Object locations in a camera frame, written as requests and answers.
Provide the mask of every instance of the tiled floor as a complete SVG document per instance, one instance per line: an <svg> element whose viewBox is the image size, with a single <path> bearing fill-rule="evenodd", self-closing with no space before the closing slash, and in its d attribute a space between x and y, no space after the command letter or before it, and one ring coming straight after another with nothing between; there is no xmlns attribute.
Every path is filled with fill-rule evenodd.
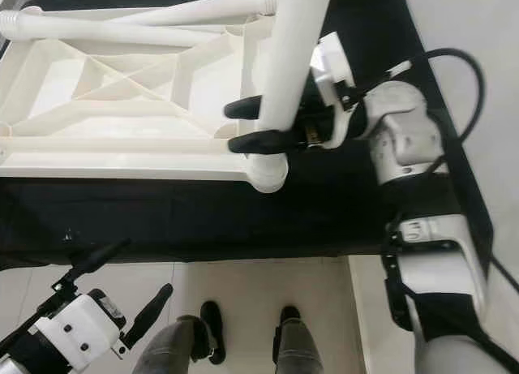
<svg viewBox="0 0 519 374"><path fill-rule="evenodd" d="M66 272L50 266L0 273L0 332L6 334L49 296L49 286ZM80 291L101 288L123 311L129 323L165 283L174 296L158 322L125 361L108 353L87 371L131 373L149 339L184 314L198 314L202 302L221 305L228 358L220 367L191 365L195 374L274 372L272 335L279 311L287 303L302 313L324 361L327 374L362 373L350 273L342 259L251 260L202 264L107 265L79 280Z"/></svg>

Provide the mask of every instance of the black tablecloth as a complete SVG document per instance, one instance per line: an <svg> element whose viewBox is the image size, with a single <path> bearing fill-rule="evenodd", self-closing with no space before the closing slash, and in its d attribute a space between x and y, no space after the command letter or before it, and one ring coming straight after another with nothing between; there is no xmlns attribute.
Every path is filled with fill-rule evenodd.
<svg viewBox="0 0 519 374"><path fill-rule="evenodd" d="M185 1L37 3L58 10ZM422 50L405 0L332 0L323 34L332 31L338 31L357 81ZM422 89L431 106L444 108L429 67L405 78ZM466 168L461 187L471 189L465 195L470 203L478 189L464 154L458 158ZM290 155L289 162L285 187L272 195L247 183L2 179L0 267L68 263L73 253L126 238L133 244L117 261L377 253L392 211L380 199L366 144ZM77 239L64 240L68 232ZM490 237L487 232L485 248Z"/></svg>

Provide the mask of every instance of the gray pants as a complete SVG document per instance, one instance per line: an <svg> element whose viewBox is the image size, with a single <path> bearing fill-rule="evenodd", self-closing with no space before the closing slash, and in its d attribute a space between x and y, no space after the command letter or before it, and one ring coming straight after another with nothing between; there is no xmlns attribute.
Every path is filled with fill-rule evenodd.
<svg viewBox="0 0 519 374"><path fill-rule="evenodd" d="M133 374L187 374L195 342L196 317L184 316L162 329L140 356ZM323 366L314 339L304 323L283 323L277 374L320 374Z"/></svg>

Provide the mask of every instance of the person's leg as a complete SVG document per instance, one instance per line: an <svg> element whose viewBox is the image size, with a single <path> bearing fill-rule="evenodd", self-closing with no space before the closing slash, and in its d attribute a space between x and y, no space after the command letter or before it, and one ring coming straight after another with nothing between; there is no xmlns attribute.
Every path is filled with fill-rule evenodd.
<svg viewBox="0 0 519 374"><path fill-rule="evenodd" d="M276 329L272 354L277 374L320 374L319 352L295 307L286 307Z"/></svg>
<svg viewBox="0 0 519 374"><path fill-rule="evenodd" d="M182 316L160 331L140 356L133 374L187 374L189 359L225 359L221 314L213 302L205 303L200 318Z"/></svg>

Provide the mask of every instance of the shoe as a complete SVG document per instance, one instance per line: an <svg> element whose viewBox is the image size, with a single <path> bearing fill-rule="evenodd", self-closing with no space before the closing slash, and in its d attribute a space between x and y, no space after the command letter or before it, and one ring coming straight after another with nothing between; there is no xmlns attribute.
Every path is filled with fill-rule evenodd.
<svg viewBox="0 0 519 374"><path fill-rule="evenodd" d="M212 364L222 364L225 361L225 345L223 336L223 322L218 304L213 301L205 302L200 309L200 318L211 329L212 336L217 341L217 347L214 349L209 361Z"/></svg>
<svg viewBox="0 0 519 374"><path fill-rule="evenodd" d="M301 313L299 310L292 306L286 306L281 311L281 316L279 319L279 326L276 327L276 332L274 334L274 343L272 345L272 361L277 364L277 357L279 356L279 347L281 345L281 331L283 329L283 323L288 319L300 319Z"/></svg>

